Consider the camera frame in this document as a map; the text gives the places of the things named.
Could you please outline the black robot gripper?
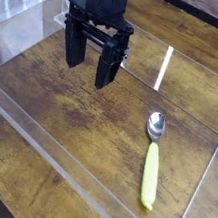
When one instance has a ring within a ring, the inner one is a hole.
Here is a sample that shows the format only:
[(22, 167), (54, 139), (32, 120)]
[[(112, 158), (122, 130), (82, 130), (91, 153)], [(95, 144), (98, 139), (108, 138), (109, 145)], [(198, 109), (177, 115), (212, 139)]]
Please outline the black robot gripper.
[(87, 39), (103, 47), (95, 82), (95, 87), (102, 89), (114, 81), (134, 33), (131, 24), (124, 18), (128, 0), (68, 1), (66, 63), (73, 68), (84, 62)]

